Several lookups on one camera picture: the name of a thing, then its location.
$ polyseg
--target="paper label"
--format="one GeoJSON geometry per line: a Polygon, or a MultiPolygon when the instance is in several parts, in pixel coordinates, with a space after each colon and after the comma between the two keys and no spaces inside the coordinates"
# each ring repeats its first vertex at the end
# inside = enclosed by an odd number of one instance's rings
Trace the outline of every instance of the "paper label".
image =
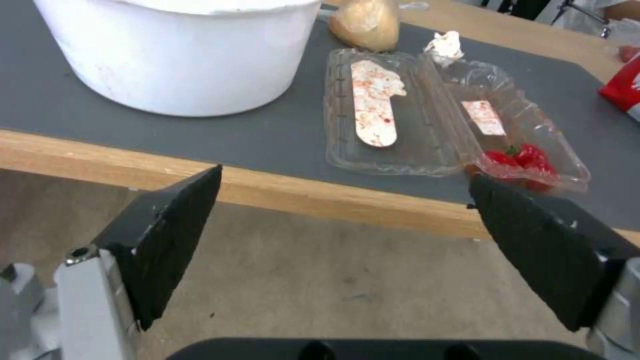
{"type": "Polygon", "coordinates": [[[491,103],[485,100],[480,101],[463,101],[462,106],[465,107],[471,120],[478,125],[478,128],[484,135],[505,136],[500,117],[491,107],[491,103]]]}

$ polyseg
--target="bread roll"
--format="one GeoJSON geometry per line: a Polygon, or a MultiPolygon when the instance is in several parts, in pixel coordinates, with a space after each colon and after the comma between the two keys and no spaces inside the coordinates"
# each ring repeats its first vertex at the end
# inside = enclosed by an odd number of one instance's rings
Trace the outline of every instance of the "bread roll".
{"type": "Polygon", "coordinates": [[[329,19],[336,37],[353,47],[374,52],[396,47],[399,34],[397,4],[394,0],[352,0],[329,19]]]}

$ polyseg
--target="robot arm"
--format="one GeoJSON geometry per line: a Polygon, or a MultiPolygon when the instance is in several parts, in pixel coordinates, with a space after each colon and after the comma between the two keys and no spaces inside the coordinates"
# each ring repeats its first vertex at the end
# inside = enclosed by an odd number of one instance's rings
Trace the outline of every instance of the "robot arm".
{"type": "MultiPolygon", "coordinates": [[[[0,359],[134,359],[140,330],[162,316],[196,249],[221,168],[136,199],[44,291],[33,268],[0,273],[0,359]]],[[[637,359],[640,250],[564,199],[486,176],[470,193],[501,251],[592,353],[544,341],[220,339],[171,359],[637,359]]]]}

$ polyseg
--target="white tissue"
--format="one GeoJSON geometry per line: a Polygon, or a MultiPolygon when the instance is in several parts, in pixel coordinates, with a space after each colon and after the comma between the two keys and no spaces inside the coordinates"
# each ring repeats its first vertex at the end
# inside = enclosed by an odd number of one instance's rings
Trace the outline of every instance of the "white tissue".
{"type": "Polygon", "coordinates": [[[433,62],[442,67],[448,67],[465,55],[460,49],[460,34],[457,31],[447,31],[444,35],[435,33],[424,52],[430,53],[433,62]]]}

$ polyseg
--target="plastic bag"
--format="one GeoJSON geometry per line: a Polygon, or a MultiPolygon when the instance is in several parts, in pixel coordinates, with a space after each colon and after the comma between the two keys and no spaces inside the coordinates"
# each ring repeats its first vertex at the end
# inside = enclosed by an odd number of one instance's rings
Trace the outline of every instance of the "plastic bag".
{"type": "Polygon", "coordinates": [[[640,121],[640,54],[631,59],[600,89],[600,95],[640,121]]]}
{"type": "Polygon", "coordinates": [[[329,19],[329,28],[353,47],[374,52],[396,47],[400,32],[399,9],[426,10],[426,3],[398,5],[396,0],[347,0],[329,19]]]}

